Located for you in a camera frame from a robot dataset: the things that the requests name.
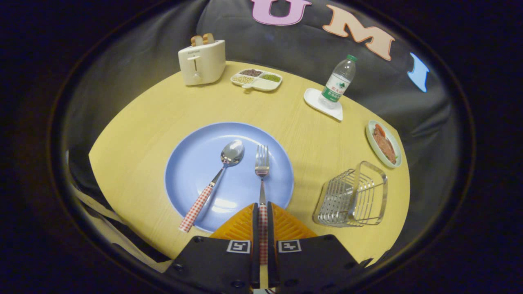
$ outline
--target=wire basket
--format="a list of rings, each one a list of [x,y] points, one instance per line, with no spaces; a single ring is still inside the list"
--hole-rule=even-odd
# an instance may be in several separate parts
[[[387,185],[385,172],[362,161],[323,185],[313,220],[340,228],[377,225],[385,213]]]

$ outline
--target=black background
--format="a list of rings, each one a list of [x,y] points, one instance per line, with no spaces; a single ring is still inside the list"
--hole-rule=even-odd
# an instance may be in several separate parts
[[[3,293],[155,293],[72,225],[45,157],[53,99],[103,36],[159,1],[2,2]],[[507,293],[521,288],[521,3],[365,1],[429,44],[462,83],[476,123],[468,196],[428,250],[368,293]]]

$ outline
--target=yellow table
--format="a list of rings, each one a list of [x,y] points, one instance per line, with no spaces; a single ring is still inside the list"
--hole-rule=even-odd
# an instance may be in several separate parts
[[[231,83],[232,75],[253,67],[278,73],[283,82],[267,93]],[[185,136],[203,126],[221,121],[248,123],[274,136],[290,157],[295,184],[287,211],[318,235],[336,235],[358,262],[368,258],[375,262],[391,248],[403,227],[410,179],[403,147],[402,165],[387,168],[372,151],[365,126],[374,119],[382,122],[401,145],[400,137],[388,123],[347,97],[340,100],[342,122],[314,110],[303,100],[307,88],[321,90],[323,85],[239,62],[227,61],[221,79],[209,85],[185,86],[181,74],[176,73],[127,105],[95,142],[89,158],[101,191],[131,229],[175,258],[191,237],[210,234],[194,227],[189,233],[178,230],[182,217],[173,209],[164,188],[170,154]],[[360,228],[314,223],[312,214],[324,182],[355,168],[362,160],[378,166],[389,178],[383,221]]]

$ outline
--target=metal spoon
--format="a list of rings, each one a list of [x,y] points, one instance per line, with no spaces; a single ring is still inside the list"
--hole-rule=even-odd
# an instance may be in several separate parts
[[[211,195],[212,189],[218,182],[218,179],[220,178],[223,170],[229,166],[234,166],[238,164],[242,160],[244,153],[245,148],[241,140],[234,140],[227,144],[225,148],[223,148],[222,153],[220,155],[223,167],[218,172],[218,174],[216,174],[216,177],[212,179],[211,183],[209,183],[209,185],[205,187],[198,199],[196,199],[196,202],[192,205],[191,209],[189,209],[189,212],[185,215],[184,220],[181,221],[181,224],[178,228],[182,232],[187,233],[191,229],[192,225],[196,220],[196,217],[201,211],[201,208],[207,201],[207,198],[209,198],[209,195]]]

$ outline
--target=metal fork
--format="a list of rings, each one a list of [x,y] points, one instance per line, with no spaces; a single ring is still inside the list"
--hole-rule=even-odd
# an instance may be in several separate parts
[[[261,179],[260,200],[258,214],[258,229],[260,239],[260,264],[267,264],[268,237],[267,237],[267,205],[265,199],[264,177],[269,174],[269,146],[258,145],[256,148],[256,165],[254,172]]]
[[[266,204],[263,178],[269,174],[269,146],[258,145],[256,148],[256,166],[254,172],[261,178],[260,204]]]

